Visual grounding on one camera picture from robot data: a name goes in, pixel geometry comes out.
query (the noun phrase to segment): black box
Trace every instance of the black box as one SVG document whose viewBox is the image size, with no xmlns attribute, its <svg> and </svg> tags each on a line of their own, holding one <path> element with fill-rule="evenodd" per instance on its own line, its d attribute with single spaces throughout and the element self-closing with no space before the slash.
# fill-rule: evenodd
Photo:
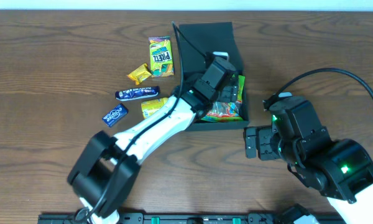
<svg viewBox="0 0 373 224">
<path fill-rule="evenodd" d="M 232 22 L 182 24 L 180 25 L 180 30 L 202 52 L 227 52 L 229 54 L 229 62 L 235 66 L 240 75 L 243 75 L 243 62 L 234 40 Z M 194 73 L 205 72 L 205 59 L 183 37 L 180 39 L 180 49 L 183 58 L 185 79 Z M 248 126 L 249 107 L 246 86 L 244 86 L 242 92 L 242 106 L 239 110 L 239 115 L 243 121 L 230 121 L 226 123 L 196 121 L 186 131 L 242 129 Z"/>
</svg>

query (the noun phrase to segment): green connector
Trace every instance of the green connector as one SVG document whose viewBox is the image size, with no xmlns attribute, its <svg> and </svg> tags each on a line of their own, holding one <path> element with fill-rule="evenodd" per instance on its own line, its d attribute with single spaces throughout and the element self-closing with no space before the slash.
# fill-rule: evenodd
<svg viewBox="0 0 373 224">
<path fill-rule="evenodd" d="M 241 224 L 241 223 L 242 223 L 242 220 L 241 220 L 241 218 L 233 218 L 233 219 L 232 219 L 232 223 L 233 223 L 233 224 Z"/>
<path fill-rule="evenodd" d="M 151 224 L 160 224 L 160 218 L 159 217 L 152 217 L 150 220 Z"/>
</svg>

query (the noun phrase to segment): yellow snack package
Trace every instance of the yellow snack package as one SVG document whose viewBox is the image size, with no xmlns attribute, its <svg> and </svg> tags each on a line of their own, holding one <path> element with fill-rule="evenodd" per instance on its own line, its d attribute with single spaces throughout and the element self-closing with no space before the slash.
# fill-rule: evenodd
<svg viewBox="0 0 373 224">
<path fill-rule="evenodd" d="M 161 109 L 166 104 L 168 98 L 160 98 L 156 100 L 149 100 L 141 103 L 142 115 L 147 119 L 150 115 Z"/>
<path fill-rule="evenodd" d="M 136 81 L 136 85 L 139 85 L 140 83 L 142 83 L 142 81 L 144 81 L 151 75 L 152 74 L 148 70 L 148 65 L 145 63 L 135 69 L 132 73 L 128 74 L 127 77 L 129 77 L 131 80 Z"/>
<path fill-rule="evenodd" d="M 149 37 L 149 53 L 152 77 L 174 75 L 170 36 Z"/>
</svg>

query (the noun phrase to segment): yellow candy wrapper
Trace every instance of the yellow candy wrapper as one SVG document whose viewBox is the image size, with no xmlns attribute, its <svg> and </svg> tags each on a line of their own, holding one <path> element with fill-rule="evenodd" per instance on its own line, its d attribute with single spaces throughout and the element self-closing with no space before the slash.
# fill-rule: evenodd
<svg viewBox="0 0 373 224">
<path fill-rule="evenodd" d="M 144 81 L 151 75 L 152 74 L 148 70 L 148 65 L 145 63 L 135 69 L 132 73 L 128 74 L 127 77 L 129 77 L 131 80 L 136 81 L 136 85 L 139 85 L 140 83 L 142 83 L 142 81 Z"/>
<path fill-rule="evenodd" d="M 166 104 L 168 98 L 160 98 L 156 100 L 149 100 L 141 103 L 142 115 L 147 119 L 150 115 L 161 109 Z"/>
</svg>

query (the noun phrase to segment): green snack package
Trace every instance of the green snack package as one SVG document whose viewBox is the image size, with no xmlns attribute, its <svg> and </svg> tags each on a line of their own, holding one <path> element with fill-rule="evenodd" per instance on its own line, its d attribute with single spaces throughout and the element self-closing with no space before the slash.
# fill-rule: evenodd
<svg viewBox="0 0 373 224">
<path fill-rule="evenodd" d="M 174 75 L 170 36 L 149 37 L 150 72 L 153 77 Z"/>
<path fill-rule="evenodd" d="M 242 103 L 242 92 L 243 92 L 243 86 L 244 86 L 244 79 L 245 76 L 240 75 L 239 76 L 239 89 L 237 91 L 237 102 Z"/>
</svg>

